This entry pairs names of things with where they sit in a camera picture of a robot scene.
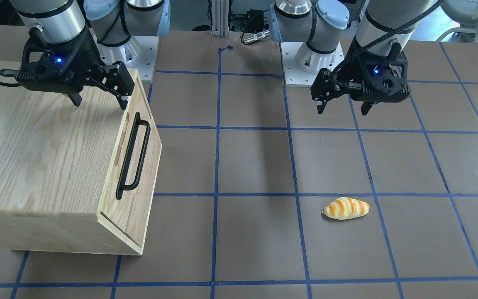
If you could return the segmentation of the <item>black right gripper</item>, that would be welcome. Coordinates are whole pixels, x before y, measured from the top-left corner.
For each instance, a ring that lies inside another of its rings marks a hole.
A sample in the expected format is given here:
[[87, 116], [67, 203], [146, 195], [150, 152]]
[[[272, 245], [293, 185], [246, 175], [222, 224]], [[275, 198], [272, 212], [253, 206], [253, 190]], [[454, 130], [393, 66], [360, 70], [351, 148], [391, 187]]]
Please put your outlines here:
[[48, 43], [38, 28], [29, 30], [16, 81], [31, 91], [65, 93], [79, 107], [84, 86], [96, 86], [116, 96], [127, 109], [134, 81], [123, 62], [106, 65], [88, 26], [66, 42]]

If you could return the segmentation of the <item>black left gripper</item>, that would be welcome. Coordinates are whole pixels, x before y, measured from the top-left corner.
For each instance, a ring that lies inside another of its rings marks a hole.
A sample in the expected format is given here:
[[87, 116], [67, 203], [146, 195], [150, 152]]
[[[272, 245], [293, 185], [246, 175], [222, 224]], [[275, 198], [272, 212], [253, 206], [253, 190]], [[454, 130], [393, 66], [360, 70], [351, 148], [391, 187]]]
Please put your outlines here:
[[362, 52], [337, 73], [335, 85], [331, 72], [322, 68], [310, 92], [317, 101], [317, 113], [323, 114], [327, 101], [349, 94], [352, 100], [363, 102], [361, 114], [368, 115], [376, 103], [398, 103], [410, 96], [407, 82], [408, 61], [399, 42], [387, 42], [387, 54], [378, 56]]

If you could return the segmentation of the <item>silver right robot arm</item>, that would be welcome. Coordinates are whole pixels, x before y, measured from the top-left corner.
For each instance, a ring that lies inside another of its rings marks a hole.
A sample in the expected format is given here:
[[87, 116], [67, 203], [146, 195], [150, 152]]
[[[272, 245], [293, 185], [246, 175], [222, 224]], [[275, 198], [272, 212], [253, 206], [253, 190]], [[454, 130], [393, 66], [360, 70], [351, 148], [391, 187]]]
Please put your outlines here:
[[12, 0], [28, 27], [21, 66], [2, 71], [14, 87], [62, 93], [75, 106], [85, 86], [117, 98], [121, 109], [134, 89], [129, 68], [144, 64], [141, 37], [166, 36], [169, 0]]

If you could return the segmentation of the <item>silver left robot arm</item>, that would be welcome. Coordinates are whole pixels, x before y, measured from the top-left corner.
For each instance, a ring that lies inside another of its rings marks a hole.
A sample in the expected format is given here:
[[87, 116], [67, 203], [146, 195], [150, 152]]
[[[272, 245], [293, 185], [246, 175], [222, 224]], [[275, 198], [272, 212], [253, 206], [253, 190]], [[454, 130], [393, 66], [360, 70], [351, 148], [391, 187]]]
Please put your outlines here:
[[419, 22], [440, 7], [440, 0], [371, 0], [345, 58], [334, 66], [311, 67], [311, 54], [332, 55], [349, 22], [349, 10], [337, 0], [276, 0], [269, 12], [271, 38], [301, 42], [304, 70], [316, 76], [311, 98], [322, 114], [343, 95], [362, 102], [366, 115], [378, 103], [399, 103], [410, 96], [404, 47]]

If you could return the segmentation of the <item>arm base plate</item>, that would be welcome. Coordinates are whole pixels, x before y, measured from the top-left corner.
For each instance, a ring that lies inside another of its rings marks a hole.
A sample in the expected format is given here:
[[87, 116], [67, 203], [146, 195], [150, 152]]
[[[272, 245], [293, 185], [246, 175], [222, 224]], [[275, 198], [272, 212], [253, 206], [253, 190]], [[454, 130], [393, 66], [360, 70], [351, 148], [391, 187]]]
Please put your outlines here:
[[143, 83], [152, 83], [160, 38], [132, 36], [122, 46], [107, 47], [98, 44], [102, 60], [106, 64], [124, 62], [127, 68], [137, 69]]
[[303, 42], [281, 42], [280, 49], [287, 87], [311, 87], [322, 68], [332, 71], [344, 59], [340, 43], [330, 54], [316, 53]]

